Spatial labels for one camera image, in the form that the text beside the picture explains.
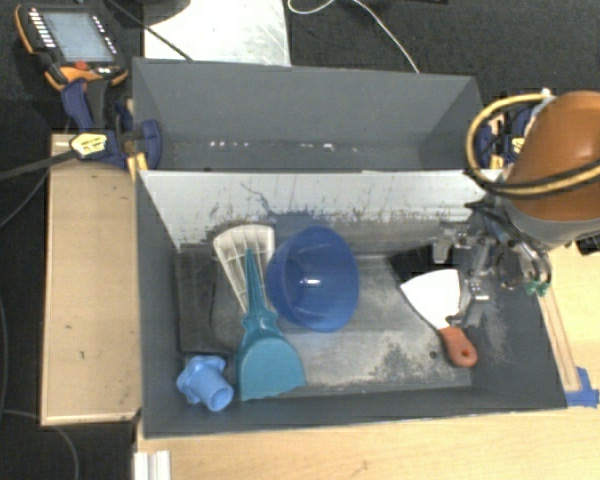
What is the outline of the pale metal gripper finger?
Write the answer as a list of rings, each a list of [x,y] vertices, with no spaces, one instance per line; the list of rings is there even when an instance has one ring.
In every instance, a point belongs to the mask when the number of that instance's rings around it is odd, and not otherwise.
[[[469,310],[474,299],[476,284],[471,279],[466,279],[461,282],[460,298],[459,298],[459,318],[462,324],[468,321]]]
[[[469,297],[464,315],[464,327],[479,327],[485,312],[491,308],[492,297],[488,293]]]

